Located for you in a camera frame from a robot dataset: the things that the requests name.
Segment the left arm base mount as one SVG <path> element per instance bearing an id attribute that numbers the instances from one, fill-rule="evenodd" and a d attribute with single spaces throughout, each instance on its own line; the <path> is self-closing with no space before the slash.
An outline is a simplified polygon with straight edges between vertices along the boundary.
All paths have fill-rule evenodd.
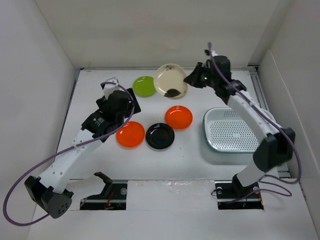
<path id="1" fill-rule="evenodd" d="M 102 172 L 95 177 L 103 181 L 103 188 L 97 194 L 89 195 L 80 201 L 80 210 L 124 211 L 127 205 L 128 181 L 113 181 Z"/>

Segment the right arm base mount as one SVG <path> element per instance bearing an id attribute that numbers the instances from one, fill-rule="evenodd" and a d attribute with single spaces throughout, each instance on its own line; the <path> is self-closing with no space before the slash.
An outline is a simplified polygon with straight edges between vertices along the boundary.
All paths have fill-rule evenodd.
<path id="1" fill-rule="evenodd" d="M 264 209 L 260 193 L 254 192 L 259 187 L 257 182 L 241 190 L 237 190 L 229 180 L 215 181 L 214 185 L 211 195 L 216 197 L 219 210 Z"/>

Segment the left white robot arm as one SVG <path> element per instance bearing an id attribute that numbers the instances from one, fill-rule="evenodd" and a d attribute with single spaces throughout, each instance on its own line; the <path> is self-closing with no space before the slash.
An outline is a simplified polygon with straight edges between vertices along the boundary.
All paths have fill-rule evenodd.
<path id="1" fill-rule="evenodd" d="M 57 156 L 39 176 L 29 176 L 24 182 L 31 199 L 53 219 L 61 217 L 71 206 L 73 192 L 67 190 L 71 176 L 125 119 L 141 112 L 132 88 L 116 89 L 96 103 L 98 109 L 82 123 L 71 150 Z"/>

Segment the beige plate with black blot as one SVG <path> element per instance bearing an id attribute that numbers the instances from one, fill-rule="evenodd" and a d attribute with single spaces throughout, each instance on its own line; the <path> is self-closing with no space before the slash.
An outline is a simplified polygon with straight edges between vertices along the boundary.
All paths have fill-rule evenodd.
<path id="1" fill-rule="evenodd" d="M 184 82 L 185 70 L 173 63 L 164 64 L 159 67 L 153 78 L 156 91 L 169 99 L 180 99 L 188 92 L 188 85 Z"/>

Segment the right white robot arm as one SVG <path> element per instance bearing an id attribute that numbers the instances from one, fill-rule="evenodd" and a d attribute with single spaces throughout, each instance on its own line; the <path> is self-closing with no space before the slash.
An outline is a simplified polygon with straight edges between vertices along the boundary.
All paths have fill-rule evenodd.
<path id="1" fill-rule="evenodd" d="M 294 130 L 283 128 L 269 118 L 254 102 L 246 86 L 232 79 L 231 63 L 226 56 L 212 56 L 206 62 L 198 62 L 193 72 L 183 81 L 195 88 L 214 89 L 216 96 L 244 120 L 258 140 L 259 145 L 252 155 L 252 161 L 232 178 L 234 202 L 257 193 L 255 183 L 268 177 L 270 170 L 288 162 L 292 157 L 300 158 L 294 144 Z"/>

